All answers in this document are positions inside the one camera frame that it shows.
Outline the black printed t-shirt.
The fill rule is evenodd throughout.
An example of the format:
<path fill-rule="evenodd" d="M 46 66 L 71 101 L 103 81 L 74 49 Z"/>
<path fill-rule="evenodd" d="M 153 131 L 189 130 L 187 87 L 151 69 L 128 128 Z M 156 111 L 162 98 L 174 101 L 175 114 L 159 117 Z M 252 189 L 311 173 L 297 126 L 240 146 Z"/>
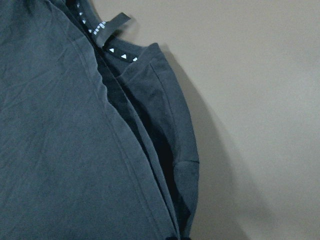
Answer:
<path fill-rule="evenodd" d="M 0 3 L 0 237 L 187 240 L 191 116 L 158 44 L 87 0 Z"/>

